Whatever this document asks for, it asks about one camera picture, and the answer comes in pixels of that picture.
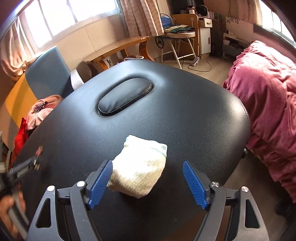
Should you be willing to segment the beige sock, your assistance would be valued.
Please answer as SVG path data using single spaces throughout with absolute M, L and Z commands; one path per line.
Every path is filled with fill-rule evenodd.
M 167 145 L 129 135 L 122 151 L 112 160 L 107 187 L 142 198 L 150 193 L 166 165 Z

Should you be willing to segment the small red wrapper far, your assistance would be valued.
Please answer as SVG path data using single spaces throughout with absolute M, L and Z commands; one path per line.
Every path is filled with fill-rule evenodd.
M 43 152 L 43 147 L 42 146 L 39 146 L 38 149 L 37 149 L 37 151 L 36 151 L 35 156 L 36 157 L 40 156 L 42 154 L 42 152 Z

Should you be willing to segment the red cloth on chair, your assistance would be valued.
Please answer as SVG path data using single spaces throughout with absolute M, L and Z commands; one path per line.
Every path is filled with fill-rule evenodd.
M 21 125 L 15 138 L 15 154 L 18 155 L 25 142 L 29 138 L 28 124 L 25 118 L 22 118 Z

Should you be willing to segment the pink cloth on chair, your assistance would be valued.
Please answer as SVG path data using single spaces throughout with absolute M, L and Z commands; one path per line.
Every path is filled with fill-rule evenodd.
M 33 130 L 48 116 L 48 114 L 57 107 L 63 97 L 60 95 L 51 95 L 38 100 L 29 110 L 27 115 L 27 128 Z

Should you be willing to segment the wooden side table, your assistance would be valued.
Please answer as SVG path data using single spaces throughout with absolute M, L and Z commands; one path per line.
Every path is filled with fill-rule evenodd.
M 134 45 L 139 44 L 138 51 L 141 56 L 146 60 L 154 61 L 154 58 L 149 54 L 147 48 L 147 42 L 149 40 L 149 36 L 141 36 L 141 37 L 132 37 L 124 40 L 117 41 L 110 45 L 107 45 L 99 50 L 96 50 L 94 53 L 83 59 L 84 62 L 87 62 L 95 67 L 98 71 L 107 70 L 109 67 L 103 61 L 109 56 L 116 54 L 117 52 L 121 52 L 123 58 L 129 55 L 127 49 Z

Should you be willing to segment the folding stool with clothes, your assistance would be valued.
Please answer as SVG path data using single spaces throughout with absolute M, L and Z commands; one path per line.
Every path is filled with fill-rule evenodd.
M 164 34 L 155 37 L 156 46 L 161 49 L 161 61 L 163 61 L 163 56 L 172 53 L 182 69 L 183 66 L 180 60 L 184 60 L 189 57 L 197 58 L 194 49 L 194 39 L 197 36 L 196 21 L 198 20 L 195 14 L 179 14 L 179 15 L 169 15 L 167 13 L 160 13 L 159 17 L 161 19 L 161 24 L 164 29 Z M 190 53 L 180 56 L 180 46 L 181 42 L 189 45 Z

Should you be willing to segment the wooden cabinet with items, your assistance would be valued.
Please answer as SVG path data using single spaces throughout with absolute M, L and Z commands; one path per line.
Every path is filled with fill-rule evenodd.
M 209 11 L 203 1 L 171 1 L 171 12 L 174 23 L 194 28 L 196 55 L 222 57 L 223 32 L 226 30 L 222 15 Z

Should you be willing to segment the pink patterned curtain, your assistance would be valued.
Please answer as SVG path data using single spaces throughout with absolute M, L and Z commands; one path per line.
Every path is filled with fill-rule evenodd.
M 122 0 L 119 2 L 130 37 L 156 37 L 164 34 L 157 1 Z

